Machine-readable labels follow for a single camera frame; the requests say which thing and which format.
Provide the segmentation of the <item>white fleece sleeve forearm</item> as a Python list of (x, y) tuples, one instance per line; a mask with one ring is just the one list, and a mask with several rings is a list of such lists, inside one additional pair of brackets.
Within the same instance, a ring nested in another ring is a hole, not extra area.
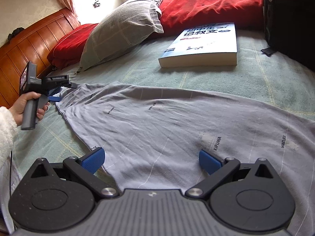
[(18, 126), (6, 107), (0, 108), (0, 121), (0, 168), (2, 168), (14, 146)]

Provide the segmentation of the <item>person's left hand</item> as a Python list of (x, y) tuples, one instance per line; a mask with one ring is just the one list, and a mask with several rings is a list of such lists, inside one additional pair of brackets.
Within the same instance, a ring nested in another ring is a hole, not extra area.
[[(20, 126), (22, 124), (23, 119), (23, 112), (25, 109), (25, 106), (27, 104), (27, 101), (32, 99), (38, 99), (41, 97), (41, 94), (35, 93), (35, 92), (28, 92), (25, 94), (22, 94), (18, 99), (14, 102), (12, 107), (9, 109), (10, 113), (12, 113), (12, 116), (17, 124), (17, 126)], [(45, 113), (48, 111), (50, 106), (50, 102), (47, 102), (41, 109), (37, 110), (36, 116), (38, 120), (42, 120)]]

